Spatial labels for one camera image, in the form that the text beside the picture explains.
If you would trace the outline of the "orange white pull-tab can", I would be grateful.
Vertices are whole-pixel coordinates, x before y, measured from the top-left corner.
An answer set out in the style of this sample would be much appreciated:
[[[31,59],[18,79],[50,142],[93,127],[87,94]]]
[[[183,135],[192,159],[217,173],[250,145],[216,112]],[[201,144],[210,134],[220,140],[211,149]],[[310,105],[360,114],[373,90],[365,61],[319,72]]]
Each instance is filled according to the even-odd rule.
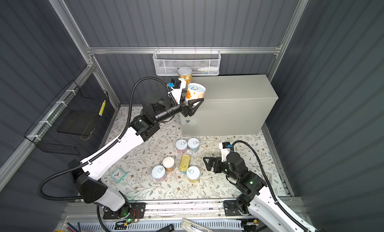
[[[206,88],[197,83],[190,83],[187,88],[186,101],[204,98]]]

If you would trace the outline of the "green orange peach can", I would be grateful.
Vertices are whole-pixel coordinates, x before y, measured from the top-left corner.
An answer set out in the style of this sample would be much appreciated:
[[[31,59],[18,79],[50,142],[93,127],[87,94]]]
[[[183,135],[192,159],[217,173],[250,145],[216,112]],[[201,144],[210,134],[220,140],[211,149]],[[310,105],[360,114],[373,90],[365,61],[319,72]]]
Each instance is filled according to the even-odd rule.
[[[193,75],[191,67],[180,67],[178,69],[179,78],[186,82],[186,87],[192,82]]]

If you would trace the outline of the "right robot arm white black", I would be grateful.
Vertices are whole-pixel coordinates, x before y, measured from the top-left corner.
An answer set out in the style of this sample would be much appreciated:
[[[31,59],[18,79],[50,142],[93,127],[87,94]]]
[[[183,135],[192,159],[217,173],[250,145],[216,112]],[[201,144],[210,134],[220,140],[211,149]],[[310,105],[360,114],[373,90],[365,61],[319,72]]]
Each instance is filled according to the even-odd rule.
[[[204,157],[203,161],[208,171],[223,173],[236,181],[235,187],[241,192],[237,207],[242,214],[261,220],[273,232],[317,231],[274,196],[267,182],[250,171],[238,153],[229,153],[225,161],[220,157]]]

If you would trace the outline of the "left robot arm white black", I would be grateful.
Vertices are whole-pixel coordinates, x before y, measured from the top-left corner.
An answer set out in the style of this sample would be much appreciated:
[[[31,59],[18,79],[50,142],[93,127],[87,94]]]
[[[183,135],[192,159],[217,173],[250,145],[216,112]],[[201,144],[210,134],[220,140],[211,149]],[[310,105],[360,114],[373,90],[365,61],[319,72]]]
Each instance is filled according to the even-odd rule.
[[[181,113],[193,116],[203,103],[204,97],[181,98],[173,105],[165,102],[161,95],[152,93],[142,99],[140,115],[128,119],[124,131],[112,142],[104,146],[106,153],[101,156],[93,154],[82,160],[82,168],[72,171],[71,176],[81,198],[85,203],[104,206],[115,212],[119,218],[131,215],[132,206],[121,192],[109,188],[101,180],[102,175],[129,151],[135,149],[159,129],[160,123]]]

